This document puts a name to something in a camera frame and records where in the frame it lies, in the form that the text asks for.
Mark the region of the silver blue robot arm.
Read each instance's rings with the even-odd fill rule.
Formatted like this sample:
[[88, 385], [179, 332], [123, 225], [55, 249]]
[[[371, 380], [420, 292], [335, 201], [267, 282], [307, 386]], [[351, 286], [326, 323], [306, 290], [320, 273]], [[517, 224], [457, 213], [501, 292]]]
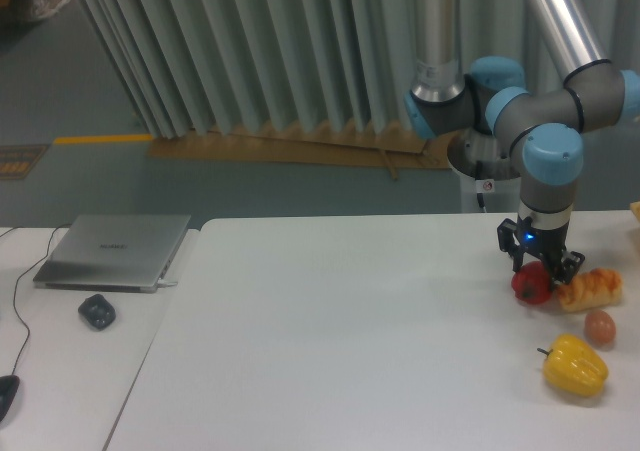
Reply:
[[417, 134], [473, 129], [493, 139], [519, 175], [515, 219], [497, 229], [515, 268], [539, 260], [568, 284], [584, 256], [565, 240], [581, 174], [584, 133], [636, 119], [639, 76], [606, 56], [580, 0], [525, 0], [561, 77], [559, 90], [526, 90], [520, 64], [501, 57], [461, 67], [460, 0], [415, 0], [416, 68], [404, 103]]

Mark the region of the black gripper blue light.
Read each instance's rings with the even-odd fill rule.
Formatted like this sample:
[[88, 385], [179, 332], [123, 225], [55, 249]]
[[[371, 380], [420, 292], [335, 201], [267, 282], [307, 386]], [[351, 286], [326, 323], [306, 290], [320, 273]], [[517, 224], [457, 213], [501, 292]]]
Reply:
[[536, 227], [531, 216], [518, 217], [516, 223], [509, 218], [503, 220], [497, 227], [499, 249], [511, 258], [514, 272], [521, 269], [524, 255], [528, 254], [543, 264], [553, 288], [569, 285], [578, 275], [585, 256], [577, 251], [567, 251], [567, 220], [552, 228], [547, 221], [543, 225], [543, 228]]

